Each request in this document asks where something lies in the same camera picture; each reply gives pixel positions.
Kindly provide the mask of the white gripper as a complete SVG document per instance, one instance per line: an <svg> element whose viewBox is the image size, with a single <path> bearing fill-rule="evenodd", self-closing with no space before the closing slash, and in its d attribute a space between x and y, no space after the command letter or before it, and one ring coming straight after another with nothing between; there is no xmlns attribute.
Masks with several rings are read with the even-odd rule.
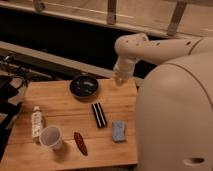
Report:
<svg viewBox="0 0 213 171"><path fill-rule="evenodd" d="M114 67L114 75L116 84L123 85L132 76L132 71L116 65Z"/></svg>

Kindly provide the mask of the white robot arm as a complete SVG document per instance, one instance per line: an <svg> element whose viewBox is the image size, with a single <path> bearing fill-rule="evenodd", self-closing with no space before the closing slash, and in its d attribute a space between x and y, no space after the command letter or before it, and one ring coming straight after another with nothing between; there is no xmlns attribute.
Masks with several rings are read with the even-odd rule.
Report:
<svg viewBox="0 0 213 171"><path fill-rule="evenodd" d="M139 86L135 171L213 171L213 37L150 40L119 37L115 79L137 62L155 65Z"/></svg>

